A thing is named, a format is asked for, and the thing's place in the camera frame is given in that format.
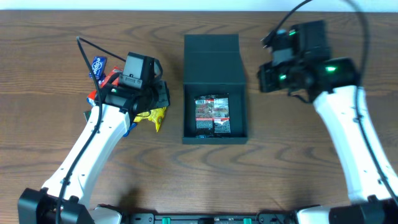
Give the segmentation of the blue snack bar wrapper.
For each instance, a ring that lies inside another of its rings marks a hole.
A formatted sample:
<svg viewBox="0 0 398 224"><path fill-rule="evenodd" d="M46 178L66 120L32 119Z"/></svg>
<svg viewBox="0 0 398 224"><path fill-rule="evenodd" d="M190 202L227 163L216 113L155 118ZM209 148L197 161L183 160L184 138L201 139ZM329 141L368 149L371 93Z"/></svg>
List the blue snack bar wrapper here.
<svg viewBox="0 0 398 224"><path fill-rule="evenodd" d="M137 126L137 123L132 123L126 133L123 135L123 137L128 137L129 133Z"/></svg>

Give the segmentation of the red snack packet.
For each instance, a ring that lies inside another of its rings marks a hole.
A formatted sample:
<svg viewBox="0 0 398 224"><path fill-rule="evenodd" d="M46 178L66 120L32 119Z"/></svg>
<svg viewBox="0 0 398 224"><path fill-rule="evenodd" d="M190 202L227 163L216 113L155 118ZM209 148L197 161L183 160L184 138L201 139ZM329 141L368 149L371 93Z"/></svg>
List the red snack packet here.
<svg viewBox="0 0 398 224"><path fill-rule="evenodd" d="M119 85L119 77L120 75L123 74L123 70L118 68L118 67L114 67L107 75L105 78L105 81L103 83L103 86L105 86L106 83L111 83L113 85L118 86ZM95 97L96 97L97 91L93 90L86 98L87 102L89 105L91 106L95 106Z"/></svg>

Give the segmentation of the black mounting rail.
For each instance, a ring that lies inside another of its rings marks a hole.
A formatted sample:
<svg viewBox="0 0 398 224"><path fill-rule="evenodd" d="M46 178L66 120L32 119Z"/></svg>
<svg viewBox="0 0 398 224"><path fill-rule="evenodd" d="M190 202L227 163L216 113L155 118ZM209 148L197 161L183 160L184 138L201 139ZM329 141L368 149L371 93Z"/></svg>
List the black mounting rail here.
<svg viewBox="0 0 398 224"><path fill-rule="evenodd" d="M289 213L251 214L154 214L133 213L122 216L122 224L294 224Z"/></svg>

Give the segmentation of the blue Eclipse mint tin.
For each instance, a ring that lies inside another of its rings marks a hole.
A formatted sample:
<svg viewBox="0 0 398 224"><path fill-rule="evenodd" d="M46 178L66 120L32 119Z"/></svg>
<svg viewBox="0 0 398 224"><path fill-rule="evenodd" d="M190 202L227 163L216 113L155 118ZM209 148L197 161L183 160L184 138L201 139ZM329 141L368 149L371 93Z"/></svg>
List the blue Eclipse mint tin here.
<svg viewBox="0 0 398 224"><path fill-rule="evenodd" d="M106 66L107 58L104 56L94 56L93 61L91 63L91 70L89 72L89 77L93 78L93 75L96 77L98 81L104 80L104 70Z"/></svg>

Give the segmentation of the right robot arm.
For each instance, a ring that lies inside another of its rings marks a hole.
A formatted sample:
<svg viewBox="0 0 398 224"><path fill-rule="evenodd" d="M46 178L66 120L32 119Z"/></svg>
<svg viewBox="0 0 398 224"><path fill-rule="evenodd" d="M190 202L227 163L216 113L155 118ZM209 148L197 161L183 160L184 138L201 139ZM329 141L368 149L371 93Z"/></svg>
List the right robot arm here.
<svg viewBox="0 0 398 224"><path fill-rule="evenodd" d="M262 92L307 91L345 175L349 205L300 209L296 223L397 223L397 174L371 122L353 61L269 62L260 66L257 77Z"/></svg>

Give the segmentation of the green gum pack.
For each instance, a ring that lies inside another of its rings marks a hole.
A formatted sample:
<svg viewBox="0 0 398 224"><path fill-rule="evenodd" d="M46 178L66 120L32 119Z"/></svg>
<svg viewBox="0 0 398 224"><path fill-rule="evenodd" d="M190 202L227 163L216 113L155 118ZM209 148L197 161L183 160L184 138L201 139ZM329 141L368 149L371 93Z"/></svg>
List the green gum pack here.
<svg viewBox="0 0 398 224"><path fill-rule="evenodd" d="M91 111L84 111L83 115L85 117L86 122L88 122L88 120L90 119L90 116L91 116Z"/></svg>

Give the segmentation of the yellow snack packet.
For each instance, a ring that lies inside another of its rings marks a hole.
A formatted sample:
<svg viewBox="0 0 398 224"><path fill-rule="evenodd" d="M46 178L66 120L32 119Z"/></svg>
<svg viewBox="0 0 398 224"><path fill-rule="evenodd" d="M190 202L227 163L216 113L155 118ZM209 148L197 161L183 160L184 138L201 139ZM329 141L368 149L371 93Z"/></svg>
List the yellow snack packet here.
<svg viewBox="0 0 398 224"><path fill-rule="evenodd" d="M159 132L162 122L165 117L165 112L167 111L167 107L157 108L150 111L146 111L143 113L139 113L135 118L134 122L139 123L142 120L148 120L155 124L156 132Z"/></svg>

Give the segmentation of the black cardboard box with lid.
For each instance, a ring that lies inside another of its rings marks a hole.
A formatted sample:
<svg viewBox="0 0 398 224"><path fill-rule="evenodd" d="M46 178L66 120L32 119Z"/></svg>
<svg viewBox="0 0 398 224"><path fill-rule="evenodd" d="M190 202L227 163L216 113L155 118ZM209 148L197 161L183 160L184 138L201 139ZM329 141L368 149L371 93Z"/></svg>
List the black cardboard box with lid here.
<svg viewBox="0 0 398 224"><path fill-rule="evenodd" d="M199 96L228 97L231 133L227 137L199 138L195 100ZM246 74L237 34L184 36L183 144L246 144L248 107Z"/></svg>

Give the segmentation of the black snack pouch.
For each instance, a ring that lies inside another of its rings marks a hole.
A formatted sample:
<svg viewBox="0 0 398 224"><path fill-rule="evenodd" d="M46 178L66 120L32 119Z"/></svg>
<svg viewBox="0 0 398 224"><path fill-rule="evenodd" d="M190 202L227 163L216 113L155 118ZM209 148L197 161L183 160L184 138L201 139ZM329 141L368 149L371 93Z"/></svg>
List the black snack pouch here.
<svg viewBox="0 0 398 224"><path fill-rule="evenodd" d="M202 95L195 98L195 134L197 138L231 136L229 95Z"/></svg>

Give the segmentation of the purple Dairy Milk chocolate bar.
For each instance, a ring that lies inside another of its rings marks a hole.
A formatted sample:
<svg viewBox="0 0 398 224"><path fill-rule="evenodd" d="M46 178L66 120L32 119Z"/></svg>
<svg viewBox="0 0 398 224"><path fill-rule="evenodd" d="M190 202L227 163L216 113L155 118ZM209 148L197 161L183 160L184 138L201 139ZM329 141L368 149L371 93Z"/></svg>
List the purple Dairy Milk chocolate bar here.
<svg viewBox="0 0 398 224"><path fill-rule="evenodd" d="M103 86L103 83L104 83L104 81L105 81L105 78L106 78L106 75L105 75L105 74L102 74L100 77L97 78L97 82L98 82L98 85L99 85L100 87Z"/></svg>

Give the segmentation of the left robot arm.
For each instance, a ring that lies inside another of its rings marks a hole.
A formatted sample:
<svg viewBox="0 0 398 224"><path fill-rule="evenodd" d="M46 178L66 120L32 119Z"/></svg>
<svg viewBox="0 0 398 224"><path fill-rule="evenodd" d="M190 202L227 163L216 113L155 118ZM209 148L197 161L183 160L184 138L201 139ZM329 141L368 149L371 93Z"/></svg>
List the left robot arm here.
<svg viewBox="0 0 398 224"><path fill-rule="evenodd" d="M90 210L95 183L119 140L142 112L170 104L161 80L143 90L107 82L96 89L96 104L80 137L40 190L26 188L17 209L20 223L123 223L127 215L110 205Z"/></svg>

